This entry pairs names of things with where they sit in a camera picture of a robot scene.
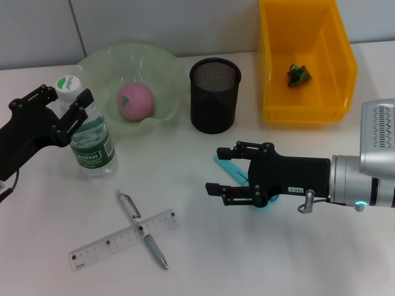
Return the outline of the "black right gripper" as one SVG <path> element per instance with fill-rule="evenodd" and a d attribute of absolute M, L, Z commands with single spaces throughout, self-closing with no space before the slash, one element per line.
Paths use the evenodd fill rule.
<path fill-rule="evenodd" d="M 225 206 L 264 207 L 276 195 L 304 196 L 308 190 L 318 198 L 329 196 L 331 160 L 290 157 L 277 153 L 274 144 L 237 141 L 233 148 L 219 147 L 220 160 L 250 160 L 249 186 L 224 186 L 206 183 L 210 196 L 220 197 Z"/>

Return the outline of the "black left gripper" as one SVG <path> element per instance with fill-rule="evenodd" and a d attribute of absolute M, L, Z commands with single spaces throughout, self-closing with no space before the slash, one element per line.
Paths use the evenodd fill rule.
<path fill-rule="evenodd" d="M 1 181 L 7 181 L 41 149 L 69 145 L 88 118 L 85 109 L 94 101 L 86 88 L 59 118 L 46 107 L 57 99 L 52 86 L 41 85 L 9 103 L 12 117 L 1 128 Z"/>

